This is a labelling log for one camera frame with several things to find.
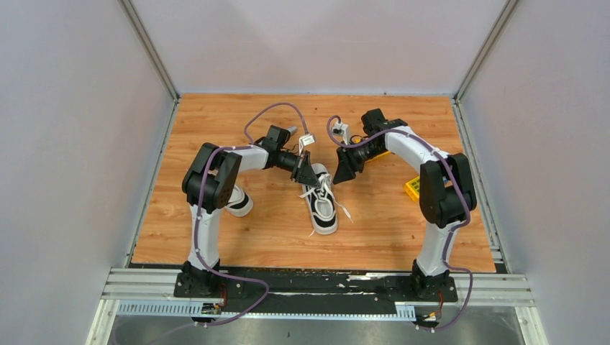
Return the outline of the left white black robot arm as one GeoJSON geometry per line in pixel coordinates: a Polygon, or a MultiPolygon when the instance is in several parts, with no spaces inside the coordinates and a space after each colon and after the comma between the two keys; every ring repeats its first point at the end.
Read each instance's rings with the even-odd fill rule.
{"type": "Polygon", "coordinates": [[[295,183],[321,186],[309,152],[284,149],[294,132],[270,126],[264,137],[246,146],[219,147],[212,143],[201,146],[182,182],[192,216],[191,251],[179,275],[184,285],[192,282],[204,297],[219,291],[220,277],[212,272],[219,264],[219,224],[240,172],[278,168],[289,172],[295,183]]]}

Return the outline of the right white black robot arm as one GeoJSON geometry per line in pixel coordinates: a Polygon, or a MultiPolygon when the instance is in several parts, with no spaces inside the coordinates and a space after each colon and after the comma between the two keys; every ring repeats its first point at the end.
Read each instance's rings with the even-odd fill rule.
{"type": "Polygon", "coordinates": [[[459,230],[471,221],[477,197],[470,163],[463,153],[449,154],[421,138],[402,119],[387,119],[380,109],[361,117],[365,137],[353,142],[339,116],[327,122],[337,144],[335,184],[356,178],[365,163],[382,153],[400,157],[419,175],[419,207],[427,222],[423,247],[414,260],[411,290],[420,300],[437,294],[453,267],[450,253],[459,230]]]}

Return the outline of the black white sneaker with laces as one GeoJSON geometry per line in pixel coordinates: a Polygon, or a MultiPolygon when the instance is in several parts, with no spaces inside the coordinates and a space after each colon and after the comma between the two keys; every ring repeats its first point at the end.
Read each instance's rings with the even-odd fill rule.
{"type": "Polygon", "coordinates": [[[337,207],[341,208],[346,217],[353,221],[348,209],[339,203],[332,190],[332,176],[328,169],[321,163],[312,165],[313,171],[319,182],[319,187],[314,188],[302,185],[302,194],[299,196],[306,200],[309,209],[313,230],[310,235],[330,235],[339,227],[337,207]]]}

